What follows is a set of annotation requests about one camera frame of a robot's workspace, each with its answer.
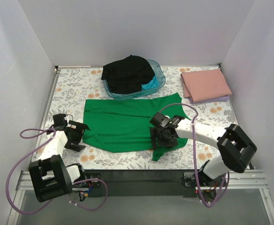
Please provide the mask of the green t-shirt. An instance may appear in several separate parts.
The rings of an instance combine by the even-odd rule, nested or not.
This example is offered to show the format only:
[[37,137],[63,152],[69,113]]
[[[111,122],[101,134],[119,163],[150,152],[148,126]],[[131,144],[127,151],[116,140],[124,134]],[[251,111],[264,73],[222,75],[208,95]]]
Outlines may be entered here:
[[187,117],[178,93],[153,99],[124,101],[88,99],[83,123],[89,127],[83,143],[112,153],[150,150],[152,117],[162,110],[169,117]]

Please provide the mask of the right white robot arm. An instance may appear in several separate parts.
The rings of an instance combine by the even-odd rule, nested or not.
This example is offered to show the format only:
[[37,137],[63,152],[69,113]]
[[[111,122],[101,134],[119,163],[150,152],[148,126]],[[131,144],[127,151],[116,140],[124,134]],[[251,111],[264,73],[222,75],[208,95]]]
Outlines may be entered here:
[[170,119],[159,112],[150,123],[154,150],[177,147],[180,138],[196,140],[219,150],[220,156],[205,162],[196,173],[202,186],[212,185],[218,177],[230,171],[244,173],[257,151],[256,145],[237,124],[212,127],[178,115]]

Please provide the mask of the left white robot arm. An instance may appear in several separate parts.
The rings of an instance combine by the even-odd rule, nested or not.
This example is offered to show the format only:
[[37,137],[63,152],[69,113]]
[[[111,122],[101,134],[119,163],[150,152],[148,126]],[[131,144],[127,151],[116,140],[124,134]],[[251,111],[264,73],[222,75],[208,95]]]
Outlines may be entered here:
[[88,125],[67,120],[65,114],[53,116],[53,125],[46,131],[49,143],[38,159],[29,165],[30,178],[39,202],[70,194],[75,187],[83,187],[87,177],[83,166],[74,163],[66,166],[62,160],[65,149],[80,152],[85,148],[81,140]]

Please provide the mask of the light blue t-shirt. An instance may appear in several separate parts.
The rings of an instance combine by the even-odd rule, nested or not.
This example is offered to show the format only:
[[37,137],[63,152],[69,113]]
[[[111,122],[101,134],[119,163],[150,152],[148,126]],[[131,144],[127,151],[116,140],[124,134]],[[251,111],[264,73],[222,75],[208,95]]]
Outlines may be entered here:
[[154,76],[150,82],[148,82],[147,84],[142,84],[141,88],[142,90],[150,90],[150,89],[154,89],[157,88],[159,86],[159,81],[157,79],[157,76]]

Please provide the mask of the blue plastic basket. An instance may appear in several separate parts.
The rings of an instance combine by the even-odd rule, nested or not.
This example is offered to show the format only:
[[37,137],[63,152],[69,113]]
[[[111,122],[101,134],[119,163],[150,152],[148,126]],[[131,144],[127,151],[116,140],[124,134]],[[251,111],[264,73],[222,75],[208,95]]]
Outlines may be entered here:
[[149,62],[150,66],[152,67],[155,73],[155,76],[153,78],[154,82],[151,83],[152,84],[151,86],[149,86],[148,84],[145,84],[142,86],[141,91],[130,93],[130,94],[116,94],[110,90],[108,86],[108,82],[106,80],[103,80],[104,88],[107,95],[113,98],[114,100],[123,101],[123,100],[129,100],[129,99],[148,96],[159,91],[165,85],[166,78],[161,70],[159,63],[150,59],[148,59],[147,61]]

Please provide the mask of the folded pink t-shirt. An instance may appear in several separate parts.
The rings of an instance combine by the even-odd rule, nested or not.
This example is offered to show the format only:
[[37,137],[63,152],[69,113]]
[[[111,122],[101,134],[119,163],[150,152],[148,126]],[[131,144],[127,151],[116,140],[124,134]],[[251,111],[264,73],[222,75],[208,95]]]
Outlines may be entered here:
[[181,73],[183,96],[192,103],[228,98],[232,92],[221,70],[202,70]]

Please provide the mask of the black t-shirt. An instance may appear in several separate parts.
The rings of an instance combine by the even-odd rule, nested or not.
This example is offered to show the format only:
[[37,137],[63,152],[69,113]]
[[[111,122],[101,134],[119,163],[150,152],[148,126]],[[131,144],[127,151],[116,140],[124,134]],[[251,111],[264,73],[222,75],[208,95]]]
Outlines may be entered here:
[[107,82],[112,93],[130,94],[142,90],[155,76],[149,62],[135,55],[114,61],[103,67],[101,79]]

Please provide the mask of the folded lavender t-shirt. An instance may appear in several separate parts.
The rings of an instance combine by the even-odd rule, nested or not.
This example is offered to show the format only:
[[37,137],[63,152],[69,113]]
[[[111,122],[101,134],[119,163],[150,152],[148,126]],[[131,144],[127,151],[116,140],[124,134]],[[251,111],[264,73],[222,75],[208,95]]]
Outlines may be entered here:
[[194,102],[191,97],[188,97],[188,100],[191,104],[201,104],[201,103],[210,103],[210,102],[222,102],[222,101],[228,101],[229,96],[222,96],[222,97],[217,97],[217,98],[211,98],[207,100],[202,100],[202,101],[197,101]]

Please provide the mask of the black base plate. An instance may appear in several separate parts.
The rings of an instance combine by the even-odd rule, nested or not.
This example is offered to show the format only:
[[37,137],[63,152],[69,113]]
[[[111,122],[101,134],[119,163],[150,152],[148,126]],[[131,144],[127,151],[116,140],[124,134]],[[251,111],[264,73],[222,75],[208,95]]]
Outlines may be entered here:
[[89,197],[198,197],[193,170],[85,170],[75,181]]

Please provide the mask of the aluminium frame rail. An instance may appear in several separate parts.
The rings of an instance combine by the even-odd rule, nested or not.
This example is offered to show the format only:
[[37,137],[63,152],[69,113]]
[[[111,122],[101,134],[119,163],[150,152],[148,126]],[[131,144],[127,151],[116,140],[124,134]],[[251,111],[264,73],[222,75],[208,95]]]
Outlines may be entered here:
[[[263,170],[245,170],[244,173],[229,173],[228,189],[269,189]],[[16,190],[33,190],[29,172],[21,172]]]

